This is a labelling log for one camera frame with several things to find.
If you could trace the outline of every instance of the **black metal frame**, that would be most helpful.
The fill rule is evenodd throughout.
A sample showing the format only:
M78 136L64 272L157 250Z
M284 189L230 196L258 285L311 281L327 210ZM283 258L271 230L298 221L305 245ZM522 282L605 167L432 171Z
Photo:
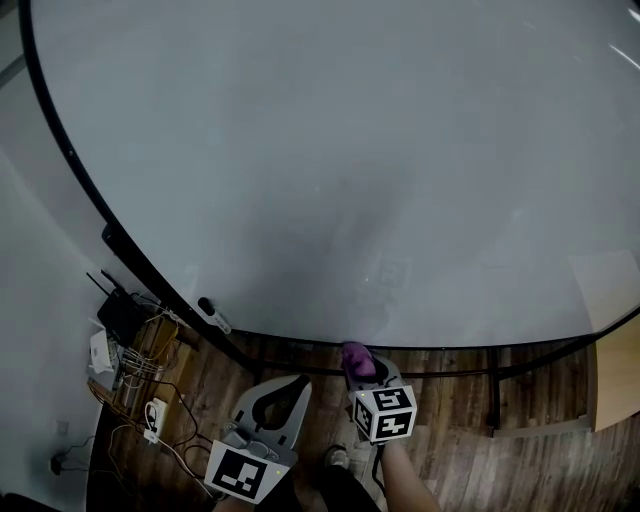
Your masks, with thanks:
M217 328L207 323L203 318L195 312L191 306L173 289L169 282L158 272L144 253L138 248L133 239L127 234L124 227L120 224L114 213L111 211L100 192L91 180L87 170L85 169L82 161L78 157L78 154L67 135L67 132L62 125L62 121L58 116L53 100L47 88L46 80L42 72L40 64L40 58L38 56L38 50L35 42L35 35L33 31L33 22L31 17L31 1L20 0L19 2L19 16L20 16L20 32L22 37L22 45L24 48L24 57L31 77L31 82L35 90L40 108L44 114L44 117L49 125L51 133L53 134L60 151L64 155L69 167L76 176L80 185L84 189L85 193L89 196L98 212L102 215L107 227L103 232L103 240L113 250L113 252L120 258L120 260L129 268L129 270L151 291L156 297L158 297L163 303L171 308L177 315L179 315L185 322L187 322L193 329L195 329L201 336L210 341L215 347L220 349L224 354L229 356L235 362L240 364L243 368L249 370L254 377L259 381L262 376L262 372L265 368L271 368L276 370L284 370L291 372L310 373L318 375L342 375L342 371L332 368L318 368L300 366L288 363L279 363L276 361L265 361L264 355L266 351L265 343L269 338L275 338L273 336L255 334L260 336L260 349L257 359L253 359L243 353L238 347L233 345ZM549 354L529 361L527 363L512 365L508 367L498 366L498 350L500 348L508 347L509 345L492 346L492 347L464 347L465 349L479 349L484 348L488 353L489 367L477 370L469 371L446 371L446 372L421 372L421 373L404 373L405 378L443 378L443 377L465 377L473 375L489 375L491 378L491 414L489 418L489 424L494 429L500 428L500 381L521 375L529 372L546 364L557 361L569 354L572 354L578 350L581 350L591 343L594 343L603 336L606 336L613 330L617 329L627 321L634 318L640 313L640 307L636 308L631 313L627 314L616 323L600 331L598 333L586 334L577 336L575 338L564 338L561 340L544 340L533 343L544 343L553 341L570 341L567 345L559 348ZM309 340L291 340L301 343L320 343ZM337 346L338 344L322 343L323 346ZM412 347L375 347L389 350L413 350ZM420 348L420 350L456 350L453 347L440 347L440 348Z

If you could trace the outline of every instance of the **person's leg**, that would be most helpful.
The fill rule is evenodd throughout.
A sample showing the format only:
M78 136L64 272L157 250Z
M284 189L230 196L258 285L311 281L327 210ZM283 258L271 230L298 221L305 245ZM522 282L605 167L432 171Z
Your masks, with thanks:
M296 496L296 491L293 488L291 473L284 476L280 483L276 485L275 489L267 494L259 505L256 505L255 510L256 512L270 512L274 510L281 512L302 512L302 507Z
M362 484L349 473L349 459L343 448L327 453L325 467L317 483L329 512L380 512Z
M382 476L389 512L440 512L440 506L427 489L398 441L390 441L382 452Z

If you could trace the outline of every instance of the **person's arm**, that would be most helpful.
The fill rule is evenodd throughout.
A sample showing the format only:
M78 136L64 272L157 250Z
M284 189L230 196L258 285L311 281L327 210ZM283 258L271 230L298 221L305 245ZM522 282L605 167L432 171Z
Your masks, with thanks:
M251 503L229 496L215 506L214 512L253 512L253 509Z
M398 441L387 443L381 463L389 512L440 512L440 505L422 484Z

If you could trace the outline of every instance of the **purple object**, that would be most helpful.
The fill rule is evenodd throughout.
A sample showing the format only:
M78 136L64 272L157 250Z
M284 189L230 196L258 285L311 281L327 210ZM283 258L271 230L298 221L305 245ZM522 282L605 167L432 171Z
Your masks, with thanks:
M342 345L342 367L357 377L374 377L376 366L371 353L362 343L349 341Z

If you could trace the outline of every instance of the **table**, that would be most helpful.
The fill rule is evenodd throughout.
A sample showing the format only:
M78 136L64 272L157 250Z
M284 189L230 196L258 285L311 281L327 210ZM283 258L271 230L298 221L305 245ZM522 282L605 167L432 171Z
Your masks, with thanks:
M29 4L105 238L241 364L200 299L278 337L502 346L593 333L576 269L640 252L627 6Z

